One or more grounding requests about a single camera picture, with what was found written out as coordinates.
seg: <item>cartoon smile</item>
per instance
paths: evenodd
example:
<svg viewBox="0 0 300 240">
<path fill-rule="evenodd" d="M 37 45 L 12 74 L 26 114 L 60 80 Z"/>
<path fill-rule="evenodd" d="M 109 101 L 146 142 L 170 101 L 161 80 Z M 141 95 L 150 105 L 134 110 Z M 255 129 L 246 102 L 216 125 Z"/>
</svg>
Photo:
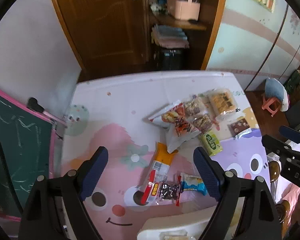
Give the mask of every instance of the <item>cartoon smile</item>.
<svg viewBox="0 0 300 240">
<path fill-rule="evenodd" d="M 132 226 L 132 224 L 118 224 L 118 223 L 111 222 L 110 218 L 108 218 L 106 223 L 111 223 L 111 224 L 114 224 L 114 225 L 117 225 L 117 226 Z"/>
</svg>

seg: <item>pink storage box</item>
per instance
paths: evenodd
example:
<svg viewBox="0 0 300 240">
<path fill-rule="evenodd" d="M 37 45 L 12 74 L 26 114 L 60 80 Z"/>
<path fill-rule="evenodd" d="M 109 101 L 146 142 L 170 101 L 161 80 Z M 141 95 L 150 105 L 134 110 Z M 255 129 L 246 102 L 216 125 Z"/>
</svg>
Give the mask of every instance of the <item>pink storage box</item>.
<svg viewBox="0 0 300 240">
<path fill-rule="evenodd" d="M 168 13 L 178 20 L 198 20 L 200 3 L 192 0 L 168 0 Z"/>
</svg>

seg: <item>tabletop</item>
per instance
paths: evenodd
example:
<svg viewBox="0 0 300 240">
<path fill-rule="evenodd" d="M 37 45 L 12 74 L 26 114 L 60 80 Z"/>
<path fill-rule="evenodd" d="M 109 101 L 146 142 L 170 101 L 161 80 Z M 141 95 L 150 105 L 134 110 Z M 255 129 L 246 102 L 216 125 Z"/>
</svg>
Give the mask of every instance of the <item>tabletop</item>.
<svg viewBox="0 0 300 240">
<path fill-rule="evenodd" d="M 240 111 L 213 128 L 223 151 L 213 156 L 224 170 L 239 177 L 263 176 L 269 170 L 261 133 L 250 104 L 232 73 L 206 71 L 152 72 L 104 78 L 77 85 L 68 111 L 68 128 L 62 150 L 62 175 L 77 169 L 99 146 L 109 152 L 108 164 L 91 197 L 87 212 L 103 239 L 135 239 L 145 221 L 178 215 L 216 205 L 213 198 L 198 192 L 181 194 L 180 206 L 170 201 L 141 205 L 139 187 L 152 162 L 156 142 L 165 143 L 165 130 L 148 117 L 169 103 L 214 88 L 228 88 Z M 232 138 L 229 124 L 242 117 L 253 132 Z M 197 138 L 184 142 L 175 155 L 168 180 L 185 172 L 198 175 L 193 151 Z"/>
</svg>

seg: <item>blue snack package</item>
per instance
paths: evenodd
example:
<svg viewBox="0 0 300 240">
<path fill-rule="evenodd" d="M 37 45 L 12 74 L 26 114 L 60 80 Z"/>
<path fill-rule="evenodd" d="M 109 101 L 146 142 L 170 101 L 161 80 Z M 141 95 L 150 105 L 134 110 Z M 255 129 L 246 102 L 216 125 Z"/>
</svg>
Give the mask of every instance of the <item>blue snack package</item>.
<svg viewBox="0 0 300 240">
<path fill-rule="evenodd" d="M 188 175 L 181 172 L 181 192 L 197 190 L 202 195 L 207 195 L 208 191 L 200 176 Z"/>
</svg>

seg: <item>white flower center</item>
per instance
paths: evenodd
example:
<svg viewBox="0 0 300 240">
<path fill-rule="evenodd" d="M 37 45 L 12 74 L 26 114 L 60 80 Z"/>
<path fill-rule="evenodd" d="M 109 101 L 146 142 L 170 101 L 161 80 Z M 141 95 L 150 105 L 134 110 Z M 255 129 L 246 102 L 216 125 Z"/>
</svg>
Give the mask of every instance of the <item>white flower center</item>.
<svg viewBox="0 0 300 240">
<path fill-rule="evenodd" d="M 139 157 L 138 154 L 133 154 L 133 155 L 131 155 L 130 159 L 131 159 L 134 163 L 136 163 L 136 162 L 139 161 L 140 157 Z"/>
</svg>

